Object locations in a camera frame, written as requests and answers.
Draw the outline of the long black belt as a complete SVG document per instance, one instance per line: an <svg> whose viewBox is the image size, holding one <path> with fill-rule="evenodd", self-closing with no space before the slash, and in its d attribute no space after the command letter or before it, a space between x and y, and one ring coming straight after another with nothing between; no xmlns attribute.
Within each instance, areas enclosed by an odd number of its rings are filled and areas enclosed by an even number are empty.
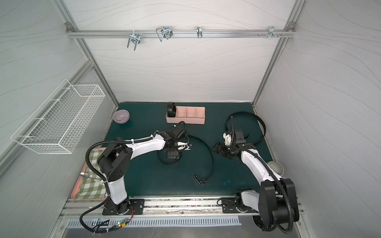
<svg viewBox="0 0 381 238"><path fill-rule="evenodd" d="M168 118L175 118L176 117L176 105L174 102L169 102L167 105L167 117Z"/></svg>

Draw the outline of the pink divided storage box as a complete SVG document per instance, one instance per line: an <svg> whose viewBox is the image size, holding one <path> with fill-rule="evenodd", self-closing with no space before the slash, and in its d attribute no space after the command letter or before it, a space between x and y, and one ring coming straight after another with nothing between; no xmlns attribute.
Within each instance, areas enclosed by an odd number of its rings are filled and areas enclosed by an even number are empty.
<svg viewBox="0 0 381 238"><path fill-rule="evenodd" d="M166 115L166 122L169 124L177 124L184 121L190 125L204 125L205 124L205 107L187 107L175 106L175 117L168 117Z"/></svg>

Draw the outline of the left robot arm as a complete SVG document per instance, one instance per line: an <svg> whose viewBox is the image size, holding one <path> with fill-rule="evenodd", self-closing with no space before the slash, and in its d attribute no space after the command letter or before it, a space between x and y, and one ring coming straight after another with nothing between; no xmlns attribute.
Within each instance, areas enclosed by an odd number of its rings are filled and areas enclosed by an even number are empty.
<svg viewBox="0 0 381 238"><path fill-rule="evenodd" d="M177 125L169 131L155 131L144 138L101 141L88 148L85 161L88 168L104 183L107 198L113 205L118 206L128 203L129 200L124 176L131 160L153 151L167 149L181 152L186 150L188 145L180 142L183 138L188 138L187 132ZM102 144L108 144L108 146L98 158L99 169L96 169L90 161L90 153L95 147Z"/></svg>

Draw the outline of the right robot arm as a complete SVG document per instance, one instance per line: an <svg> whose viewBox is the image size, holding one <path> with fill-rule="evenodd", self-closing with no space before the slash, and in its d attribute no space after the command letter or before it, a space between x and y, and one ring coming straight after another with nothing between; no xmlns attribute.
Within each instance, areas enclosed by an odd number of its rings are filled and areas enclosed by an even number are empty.
<svg viewBox="0 0 381 238"><path fill-rule="evenodd" d="M260 156L254 143L246 141L242 130L235 129L231 114L225 122L224 142L218 142L213 152L246 165L260 185L259 191L241 189L234 198L220 198L218 204L223 213L252 213L255 225L263 232L280 229L282 233L293 231L299 221L299 207L295 184L276 173Z"/></svg>

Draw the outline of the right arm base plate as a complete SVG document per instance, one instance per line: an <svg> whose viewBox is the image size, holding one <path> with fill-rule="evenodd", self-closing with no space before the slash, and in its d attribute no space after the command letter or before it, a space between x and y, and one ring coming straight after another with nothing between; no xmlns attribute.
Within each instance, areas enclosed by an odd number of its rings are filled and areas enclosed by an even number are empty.
<svg viewBox="0 0 381 238"><path fill-rule="evenodd" d="M257 210L244 205L240 198L222 197L219 198L216 203L222 207L222 212L224 214L258 213Z"/></svg>

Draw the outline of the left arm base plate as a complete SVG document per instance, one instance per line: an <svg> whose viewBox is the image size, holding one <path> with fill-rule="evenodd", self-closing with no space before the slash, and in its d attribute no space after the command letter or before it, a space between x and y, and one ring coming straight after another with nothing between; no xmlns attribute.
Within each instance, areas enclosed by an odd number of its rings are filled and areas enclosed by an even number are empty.
<svg viewBox="0 0 381 238"><path fill-rule="evenodd" d="M102 215L141 215L144 208L144 199L126 199L116 205L111 199L104 204Z"/></svg>

